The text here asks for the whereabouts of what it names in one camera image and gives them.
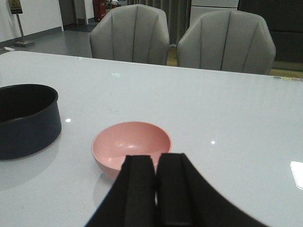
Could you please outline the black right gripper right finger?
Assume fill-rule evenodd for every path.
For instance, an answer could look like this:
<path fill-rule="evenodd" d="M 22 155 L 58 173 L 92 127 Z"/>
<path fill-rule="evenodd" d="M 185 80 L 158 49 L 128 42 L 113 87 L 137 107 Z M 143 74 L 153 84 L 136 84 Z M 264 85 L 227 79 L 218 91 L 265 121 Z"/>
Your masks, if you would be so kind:
<path fill-rule="evenodd" d="M 224 198 L 184 153 L 162 154 L 156 172 L 161 227 L 262 227 Z"/>

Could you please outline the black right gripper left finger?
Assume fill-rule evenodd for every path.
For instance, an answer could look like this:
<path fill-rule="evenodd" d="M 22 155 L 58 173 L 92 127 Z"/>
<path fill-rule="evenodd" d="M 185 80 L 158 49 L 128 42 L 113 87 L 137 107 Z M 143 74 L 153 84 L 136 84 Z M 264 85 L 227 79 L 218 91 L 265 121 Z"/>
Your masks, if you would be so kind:
<path fill-rule="evenodd" d="M 150 156 L 126 156 L 87 227 L 156 226 L 155 172 Z"/>

